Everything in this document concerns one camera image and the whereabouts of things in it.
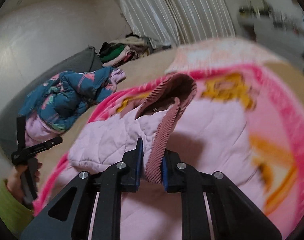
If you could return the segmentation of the person's left hand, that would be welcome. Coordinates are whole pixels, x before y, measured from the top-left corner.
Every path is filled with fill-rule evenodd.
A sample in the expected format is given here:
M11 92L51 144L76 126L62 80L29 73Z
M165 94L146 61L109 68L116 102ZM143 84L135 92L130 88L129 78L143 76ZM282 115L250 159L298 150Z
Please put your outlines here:
M27 170L28 166L18 165L14 166L7 178L6 187L8 192L18 201L20 204L24 200L23 187L21 185L21 175Z

